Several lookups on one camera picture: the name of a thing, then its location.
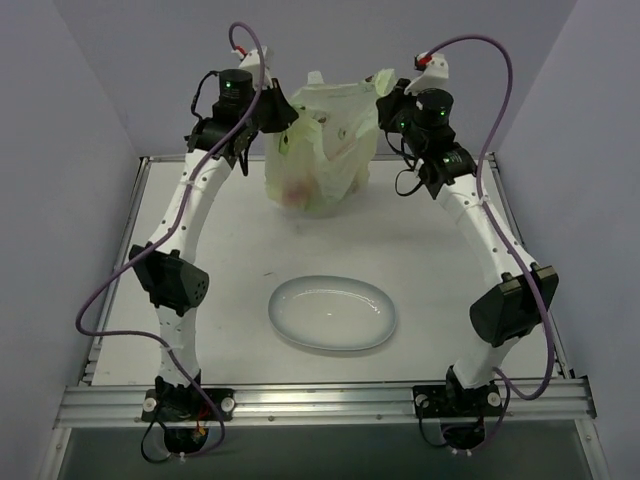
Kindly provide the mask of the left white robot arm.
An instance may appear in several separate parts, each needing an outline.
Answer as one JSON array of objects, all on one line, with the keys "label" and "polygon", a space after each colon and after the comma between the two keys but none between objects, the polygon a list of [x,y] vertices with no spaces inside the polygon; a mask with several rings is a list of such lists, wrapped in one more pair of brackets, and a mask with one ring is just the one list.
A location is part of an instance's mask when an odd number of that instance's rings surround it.
[{"label": "left white robot arm", "polygon": [[202,405],[191,387],[201,369],[196,354],[196,314],[209,288],[197,267],[199,238],[213,201],[234,168],[248,169],[248,150],[258,134],[281,133],[298,118],[267,69],[239,67],[217,73],[219,98],[186,136],[182,173],[160,225],[145,245],[129,252],[148,294],[163,341],[158,384],[171,389],[165,405],[179,419]]}]

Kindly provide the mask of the white oval plate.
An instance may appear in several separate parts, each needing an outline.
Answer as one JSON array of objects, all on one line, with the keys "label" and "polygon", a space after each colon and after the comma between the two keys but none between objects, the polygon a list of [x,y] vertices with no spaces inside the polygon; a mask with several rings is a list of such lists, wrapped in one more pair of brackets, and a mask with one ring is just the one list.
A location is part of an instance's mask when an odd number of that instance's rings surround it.
[{"label": "white oval plate", "polygon": [[362,280],[310,275],[279,285],[268,302],[270,323],[283,339],[324,352],[360,352],[387,342],[396,307],[380,288]]}]

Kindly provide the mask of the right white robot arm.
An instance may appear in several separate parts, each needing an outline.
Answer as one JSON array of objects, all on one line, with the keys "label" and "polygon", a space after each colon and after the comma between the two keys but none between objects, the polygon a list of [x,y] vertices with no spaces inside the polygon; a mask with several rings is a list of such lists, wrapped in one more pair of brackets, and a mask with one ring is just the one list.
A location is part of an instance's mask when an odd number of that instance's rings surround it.
[{"label": "right white robot arm", "polygon": [[542,267],[493,210],[481,169],[455,139],[449,124],[453,97],[439,88],[419,92],[401,78],[376,102],[385,135],[401,137],[401,155],[421,186],[450,216],[478,259],[487,291],[469,308],[476,338],[471,350],[452,366],[456,380],[444,388],[455,412],[480,400],[480,387],[494,378],[510,350],[542,322],[559,279]]}]

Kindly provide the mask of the aluminium front rail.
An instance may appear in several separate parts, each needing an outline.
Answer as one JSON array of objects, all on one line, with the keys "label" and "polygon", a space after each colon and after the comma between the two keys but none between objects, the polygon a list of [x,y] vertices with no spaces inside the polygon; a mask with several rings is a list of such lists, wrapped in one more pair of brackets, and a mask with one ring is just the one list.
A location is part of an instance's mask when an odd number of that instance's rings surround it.
[{"label": "aluminium front rail", "polygon": [[[439,388],[442,381],[232,385],[230,427],[269,425],[408,424],[415,419],[416,387]],[[54,425],[58,428],[143,427],[147,386],[78,386],[66,389]],[[589,383],[558,378],[543,395],[525,401],[511,395],[512,421],[593,419]]]}]

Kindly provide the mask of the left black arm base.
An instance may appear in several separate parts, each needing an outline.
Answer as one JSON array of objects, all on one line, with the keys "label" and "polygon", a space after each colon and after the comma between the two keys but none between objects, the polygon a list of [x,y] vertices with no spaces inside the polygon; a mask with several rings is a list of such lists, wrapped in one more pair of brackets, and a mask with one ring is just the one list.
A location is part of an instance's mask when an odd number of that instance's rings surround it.
[{"label": "left black arm base", "polygon": [[203,387],[202,392],[204,395],[192,385],[171,386],[161,377],[146,392],[141,420],[162,429],[163,446],[169,454],[209,453],[224,441],[236,392],[214,387]]}]

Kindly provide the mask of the translucent plastic bag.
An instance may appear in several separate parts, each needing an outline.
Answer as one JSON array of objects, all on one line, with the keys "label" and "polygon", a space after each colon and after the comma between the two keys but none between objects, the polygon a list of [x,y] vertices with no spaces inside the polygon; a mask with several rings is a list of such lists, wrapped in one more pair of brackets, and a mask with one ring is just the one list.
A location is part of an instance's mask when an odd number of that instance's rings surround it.
[{"label": "translucent plastic bag", "polygon": [[376,101],[395,83],[393,69],[346,84],[309,72],[289,99],[298,119],[265,136],[267,197],[286,211],[324,216],[364,189],[378,150]]}]

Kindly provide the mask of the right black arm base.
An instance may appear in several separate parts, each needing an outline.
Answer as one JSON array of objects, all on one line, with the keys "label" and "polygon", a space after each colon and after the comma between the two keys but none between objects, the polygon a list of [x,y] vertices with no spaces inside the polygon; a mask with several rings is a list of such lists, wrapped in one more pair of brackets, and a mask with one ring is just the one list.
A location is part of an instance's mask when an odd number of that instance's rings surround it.
[{"label": "right black arm base", "polygon": [[[488,384],[464,388],[453,367],[447,370],[443,384],[412,387],[414,413],[422,440],[435,449],[450,449],[453,454],[471,456],[496,432],[506,415],[510,393],[503,398],[494,380]],[[430,439],[424,422],[439,420],[440,439]]]}]

